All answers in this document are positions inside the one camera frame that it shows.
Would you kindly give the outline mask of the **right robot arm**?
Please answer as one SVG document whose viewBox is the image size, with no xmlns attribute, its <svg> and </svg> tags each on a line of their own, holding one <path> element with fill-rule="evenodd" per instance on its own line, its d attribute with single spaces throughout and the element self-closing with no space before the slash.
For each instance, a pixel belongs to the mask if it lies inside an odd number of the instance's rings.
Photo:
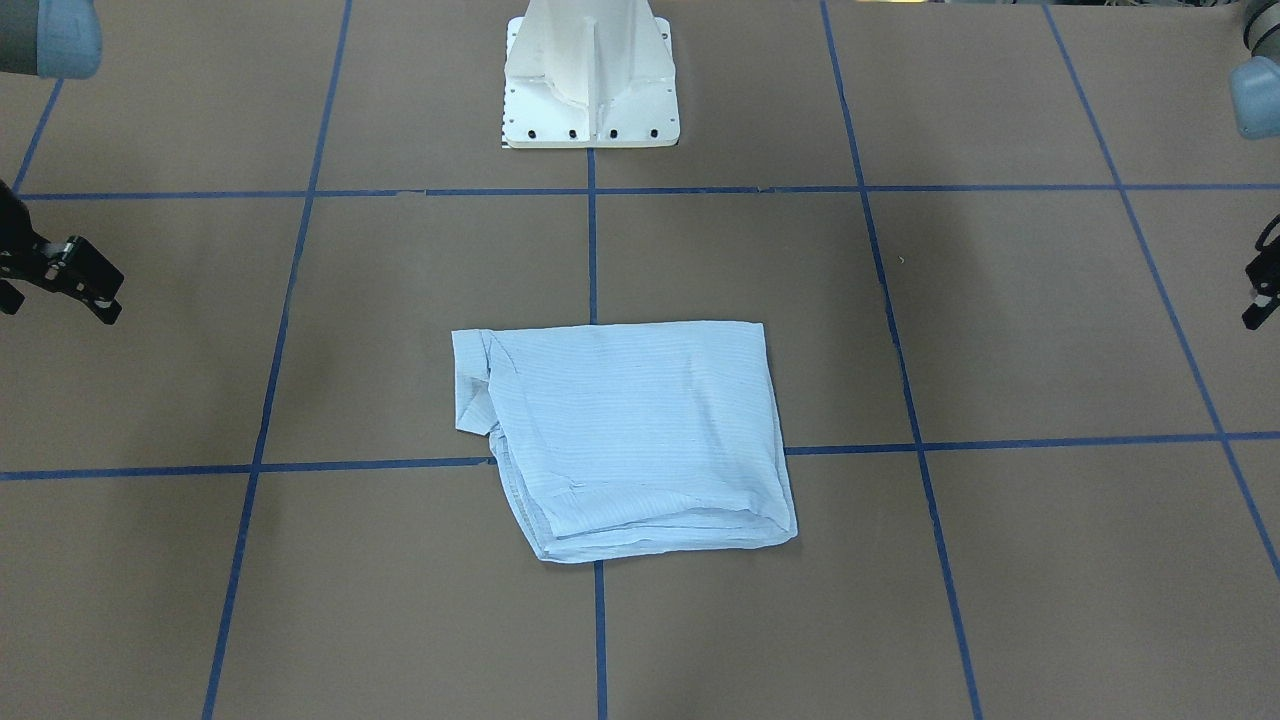
<svg viewBox="0 0 1280 720">
<path fill-rule="evenodd" d="M 102 59 L 101 24 L 91 1 L 4 1 L 1 69 L 9 74 L 87 79 Z M 29 209 L 1 186 L 1 310 L 19 311 L 26 296 L 17 282 L 83 304 L 102 324 L 122 314 L 116 299 L 125 277 L 87 238 L 42 237 Z"/>
</svg>

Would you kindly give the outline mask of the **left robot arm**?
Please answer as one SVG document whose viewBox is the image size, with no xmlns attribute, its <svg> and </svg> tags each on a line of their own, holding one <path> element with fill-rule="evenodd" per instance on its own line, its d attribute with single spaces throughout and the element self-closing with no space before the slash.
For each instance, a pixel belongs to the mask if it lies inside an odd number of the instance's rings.
<svg viewBox="0 0 1280 720">
<path fill-rule="evenodd" d="M 1251 58 L 1229 74 L 1236 132 L 1247 140 L 1279 136 L 1279 3 L 1245 1 L 1242 38 Z M 1248 331 L 1256 331 L 1277 310 L 1279 218 L 1260 232 L 1254 258 L 1245 265 L 1253 300 L 1242 314 Z"/>
</svg>

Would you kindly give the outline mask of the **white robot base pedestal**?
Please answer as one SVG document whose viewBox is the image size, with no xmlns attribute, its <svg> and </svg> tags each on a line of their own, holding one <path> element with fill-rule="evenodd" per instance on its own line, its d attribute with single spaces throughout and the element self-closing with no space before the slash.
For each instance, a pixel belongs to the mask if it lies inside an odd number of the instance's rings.
<svg viewBox="0 0 1280 720">
<path fill-rule="evenodd" d="M 663 149 L 681 137 L 673 33 L 648 1 L 531 1 L 506 26 L 507 149 Z"/>
</svg>

